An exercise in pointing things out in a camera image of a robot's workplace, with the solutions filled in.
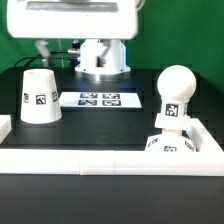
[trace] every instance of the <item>white border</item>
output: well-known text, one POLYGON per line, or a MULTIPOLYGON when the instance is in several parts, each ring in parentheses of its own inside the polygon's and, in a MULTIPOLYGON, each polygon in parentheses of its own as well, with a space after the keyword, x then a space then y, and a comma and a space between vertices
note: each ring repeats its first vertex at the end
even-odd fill
POLYGON ((0 173, 224 176, 224 154, 198 119, 189 132, 200 152, 1 149, 0 173))

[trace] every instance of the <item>green wall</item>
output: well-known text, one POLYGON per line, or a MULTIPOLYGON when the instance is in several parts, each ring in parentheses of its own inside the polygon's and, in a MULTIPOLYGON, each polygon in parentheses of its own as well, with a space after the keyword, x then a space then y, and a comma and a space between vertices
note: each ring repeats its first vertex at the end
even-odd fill
MULTIPOLYGON (((0 72, 37 54, 33 40, 7 33, 6 2, 0 6, 0 72)), ((63 48, 70 43, 63 40, 63 48)), ((186 65, 224 92, 224 0, 146 0, 139 33, 126 46, 132 68, 186 65)), ((50 40, 49 48, 57 50, 57 40, 50 40)))

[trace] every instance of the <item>white sphere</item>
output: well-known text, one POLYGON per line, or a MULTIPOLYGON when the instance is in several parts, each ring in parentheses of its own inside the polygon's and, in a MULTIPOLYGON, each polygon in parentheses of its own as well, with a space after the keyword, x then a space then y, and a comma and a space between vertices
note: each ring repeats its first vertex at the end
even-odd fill
POLYGON ((195 92, 196 79, 193 72, 182 66, 166 68, 157 83, 158 91, 163 98, 173 100, 189 99, 195 92))

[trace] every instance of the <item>black surface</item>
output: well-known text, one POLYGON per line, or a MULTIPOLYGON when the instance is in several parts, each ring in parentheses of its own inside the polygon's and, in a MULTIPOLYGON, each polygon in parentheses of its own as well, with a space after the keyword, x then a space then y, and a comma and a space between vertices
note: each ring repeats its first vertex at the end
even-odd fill
MULTIPOLYGON (((136 92, 142 109, 64 108, 63 118, 44 125, 20 120, 23 68, 6 70, 0 76, 0 113, 13 117, 13 131, 3 147, 58 149, 144 150, 147 136, 161 133, 154 128, 161 99, 157 79, 161 70, 137 70, 131 78, 117 82, 76 79, 70 69, 55 69, 59 95, 76 92, 136 92)), ((224 98, 204 79, 188 106, 188 114, 197 117, 223 146, 224 98)))
MULTIPOLYGON (((145 136, 160 131, 153 128, 156 113, 160 110, 155 88, 159 70, 136 71, 131 80, 94 85, 75 80, 68 70, 57 69, 59 92, 137 91, 143 109, 63 111, 61 121, 41 127, 19 120, 22 72, 20 68, 10 69, 0 76, 1 113, 14 116, 14 129, 4 147, 32 147, 33 143, 40 143, 54 148, 141 150, 145 136), (120 122, 113 122, 112 119, 117 117, 120 122), (80 122, 83 118, 89 122, 80 122), (47 137, 39 135, 41 131, 47 137), (84 133, 102 134, 95 138, 82 136, 84 133)), ((188 113, 198 117, 223 144, 223 95, 203 79, 198 83, 188 113)), ((223 224, 223 209, 223 177, 0 175, 2 224, 223 224)))

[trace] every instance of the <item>upside-down cup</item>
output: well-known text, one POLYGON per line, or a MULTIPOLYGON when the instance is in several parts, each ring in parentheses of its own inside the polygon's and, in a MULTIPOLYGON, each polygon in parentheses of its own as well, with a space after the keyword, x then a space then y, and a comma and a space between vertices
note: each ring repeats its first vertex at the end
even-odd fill
POLYGON ((23 74, 21 120, 31 124, 46 124, 62 117, 54 72, 30 69, 23 74))

